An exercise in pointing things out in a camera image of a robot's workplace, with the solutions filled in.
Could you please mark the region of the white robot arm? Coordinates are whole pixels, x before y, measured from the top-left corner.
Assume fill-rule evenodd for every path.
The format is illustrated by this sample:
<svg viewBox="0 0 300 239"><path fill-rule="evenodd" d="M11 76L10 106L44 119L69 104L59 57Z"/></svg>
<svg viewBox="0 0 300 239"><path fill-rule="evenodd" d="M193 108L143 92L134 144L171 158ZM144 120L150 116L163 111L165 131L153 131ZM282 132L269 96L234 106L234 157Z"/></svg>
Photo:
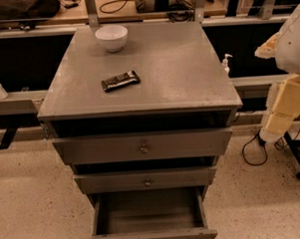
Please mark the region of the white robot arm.
<svg viewBox="0 0 300 239"><path fill-rule="evenodd" d="M283 23L280 30L257 48L255 56L275 59L276 67L289 76L269 89L267 110L259 136L275 142L300 116L300 4Z"/></svg>

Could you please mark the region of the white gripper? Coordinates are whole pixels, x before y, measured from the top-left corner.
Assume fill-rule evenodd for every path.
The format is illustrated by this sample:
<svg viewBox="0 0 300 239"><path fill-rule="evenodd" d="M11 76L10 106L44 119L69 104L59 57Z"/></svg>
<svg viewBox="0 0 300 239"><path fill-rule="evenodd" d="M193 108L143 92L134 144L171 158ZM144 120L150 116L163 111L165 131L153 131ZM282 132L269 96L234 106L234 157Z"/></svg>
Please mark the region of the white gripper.
<svg viewBox="0 0 300 239"><path fill-rule="evenodd" d="M275 56L278 34L273 34L260 45L255 56L272 59ZM281 83L275 82L268 91L266 111L262 119L259 136L263 141L275 142L300 116L300 75L291 75Z"/></svg>

